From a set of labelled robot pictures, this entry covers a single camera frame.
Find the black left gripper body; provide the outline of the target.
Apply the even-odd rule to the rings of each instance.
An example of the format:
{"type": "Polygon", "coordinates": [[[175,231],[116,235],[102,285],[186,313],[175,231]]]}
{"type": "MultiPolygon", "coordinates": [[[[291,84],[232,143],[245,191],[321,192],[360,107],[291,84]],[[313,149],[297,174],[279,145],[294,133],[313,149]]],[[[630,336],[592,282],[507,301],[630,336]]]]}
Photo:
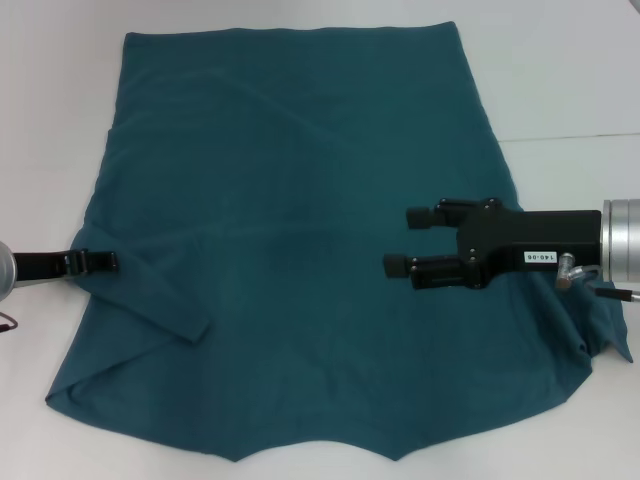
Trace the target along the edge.
{"type": "Polygon", "coordinates": [[[46,253],[15,253],[15,287],[67,280],[89,273],[87,252],[68,250],[46,253]]]}

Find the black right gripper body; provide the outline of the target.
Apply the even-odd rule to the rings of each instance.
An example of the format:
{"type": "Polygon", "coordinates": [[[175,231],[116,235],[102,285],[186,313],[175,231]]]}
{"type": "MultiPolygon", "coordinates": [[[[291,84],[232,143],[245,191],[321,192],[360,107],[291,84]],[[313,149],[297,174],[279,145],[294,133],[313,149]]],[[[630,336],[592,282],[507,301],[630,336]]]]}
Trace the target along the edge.
{"type": "Polygon", "coordinates": [[[598,210],[521,211],[490,198],[467,206],[456,218],[461,284],[481,289],[511,272],[556,272],[601,263],[598,210]]]}

